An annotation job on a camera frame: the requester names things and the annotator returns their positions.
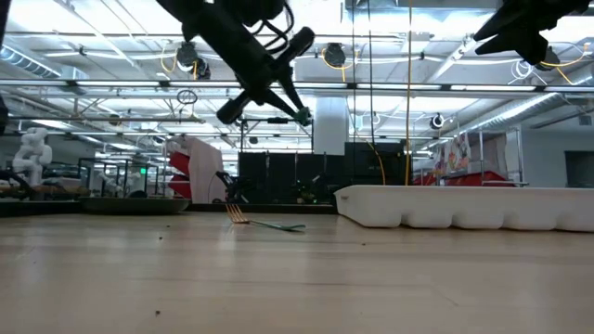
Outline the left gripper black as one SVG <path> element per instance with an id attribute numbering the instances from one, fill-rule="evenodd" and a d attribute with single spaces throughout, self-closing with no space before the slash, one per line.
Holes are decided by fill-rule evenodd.
<path id="1" fill-rule="evenodd" d="M 245 106 L 252 101 L 259 105 L 270 104 L 298 122 L 305 119 L 306 107 L 299 98 L 291 79 L 292 67 L 290 62 L 297 56 L 296 51 L 297 49 L 290 45 L 278 58 L 265 55 L 257 63 L 257 66 L 249 69 L 248 76 L 239 76 L 239 83 L 243 91 L 237 97 L 229 99 L 217 111 L 218 120 L 224 124 L 233 123 L 241 116 Z M 280 84 L 297 110 L 290 107 L 270 89 L 270 84 L 274 82 Z"/>

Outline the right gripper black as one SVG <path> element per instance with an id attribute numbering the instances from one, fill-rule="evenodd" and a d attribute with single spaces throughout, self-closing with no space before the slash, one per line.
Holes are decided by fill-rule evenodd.
<path id="1" fill-rule="evenodd" d="M 503 0 L 500 9 L 474 34 L 475 41 L 494 38 L 477 47 L 477 55 L 514 51 L 523 45 L 546 44 L 543 30 L 560 18 L 588 10 L 588 0 Z"/>

